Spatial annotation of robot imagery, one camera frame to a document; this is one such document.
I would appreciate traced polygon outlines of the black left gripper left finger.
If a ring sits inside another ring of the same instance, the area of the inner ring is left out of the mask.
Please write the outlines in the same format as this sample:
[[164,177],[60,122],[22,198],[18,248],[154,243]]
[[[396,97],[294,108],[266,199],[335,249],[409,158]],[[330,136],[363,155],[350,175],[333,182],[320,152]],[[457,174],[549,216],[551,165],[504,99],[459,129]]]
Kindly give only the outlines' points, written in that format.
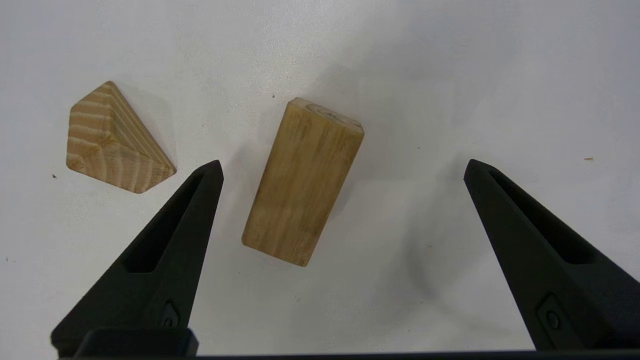
[[189,321],[224,174],[193,171],[51,333],[60,357],[194,357]]

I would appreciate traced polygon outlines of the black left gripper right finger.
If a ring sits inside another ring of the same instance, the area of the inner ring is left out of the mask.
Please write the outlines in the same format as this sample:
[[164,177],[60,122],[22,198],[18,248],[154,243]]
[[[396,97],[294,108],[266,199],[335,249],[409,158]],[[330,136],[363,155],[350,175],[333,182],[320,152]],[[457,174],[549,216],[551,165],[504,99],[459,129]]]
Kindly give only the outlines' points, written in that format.
[[635,278],[497,168],[464,182],[538,351],[639,348]]

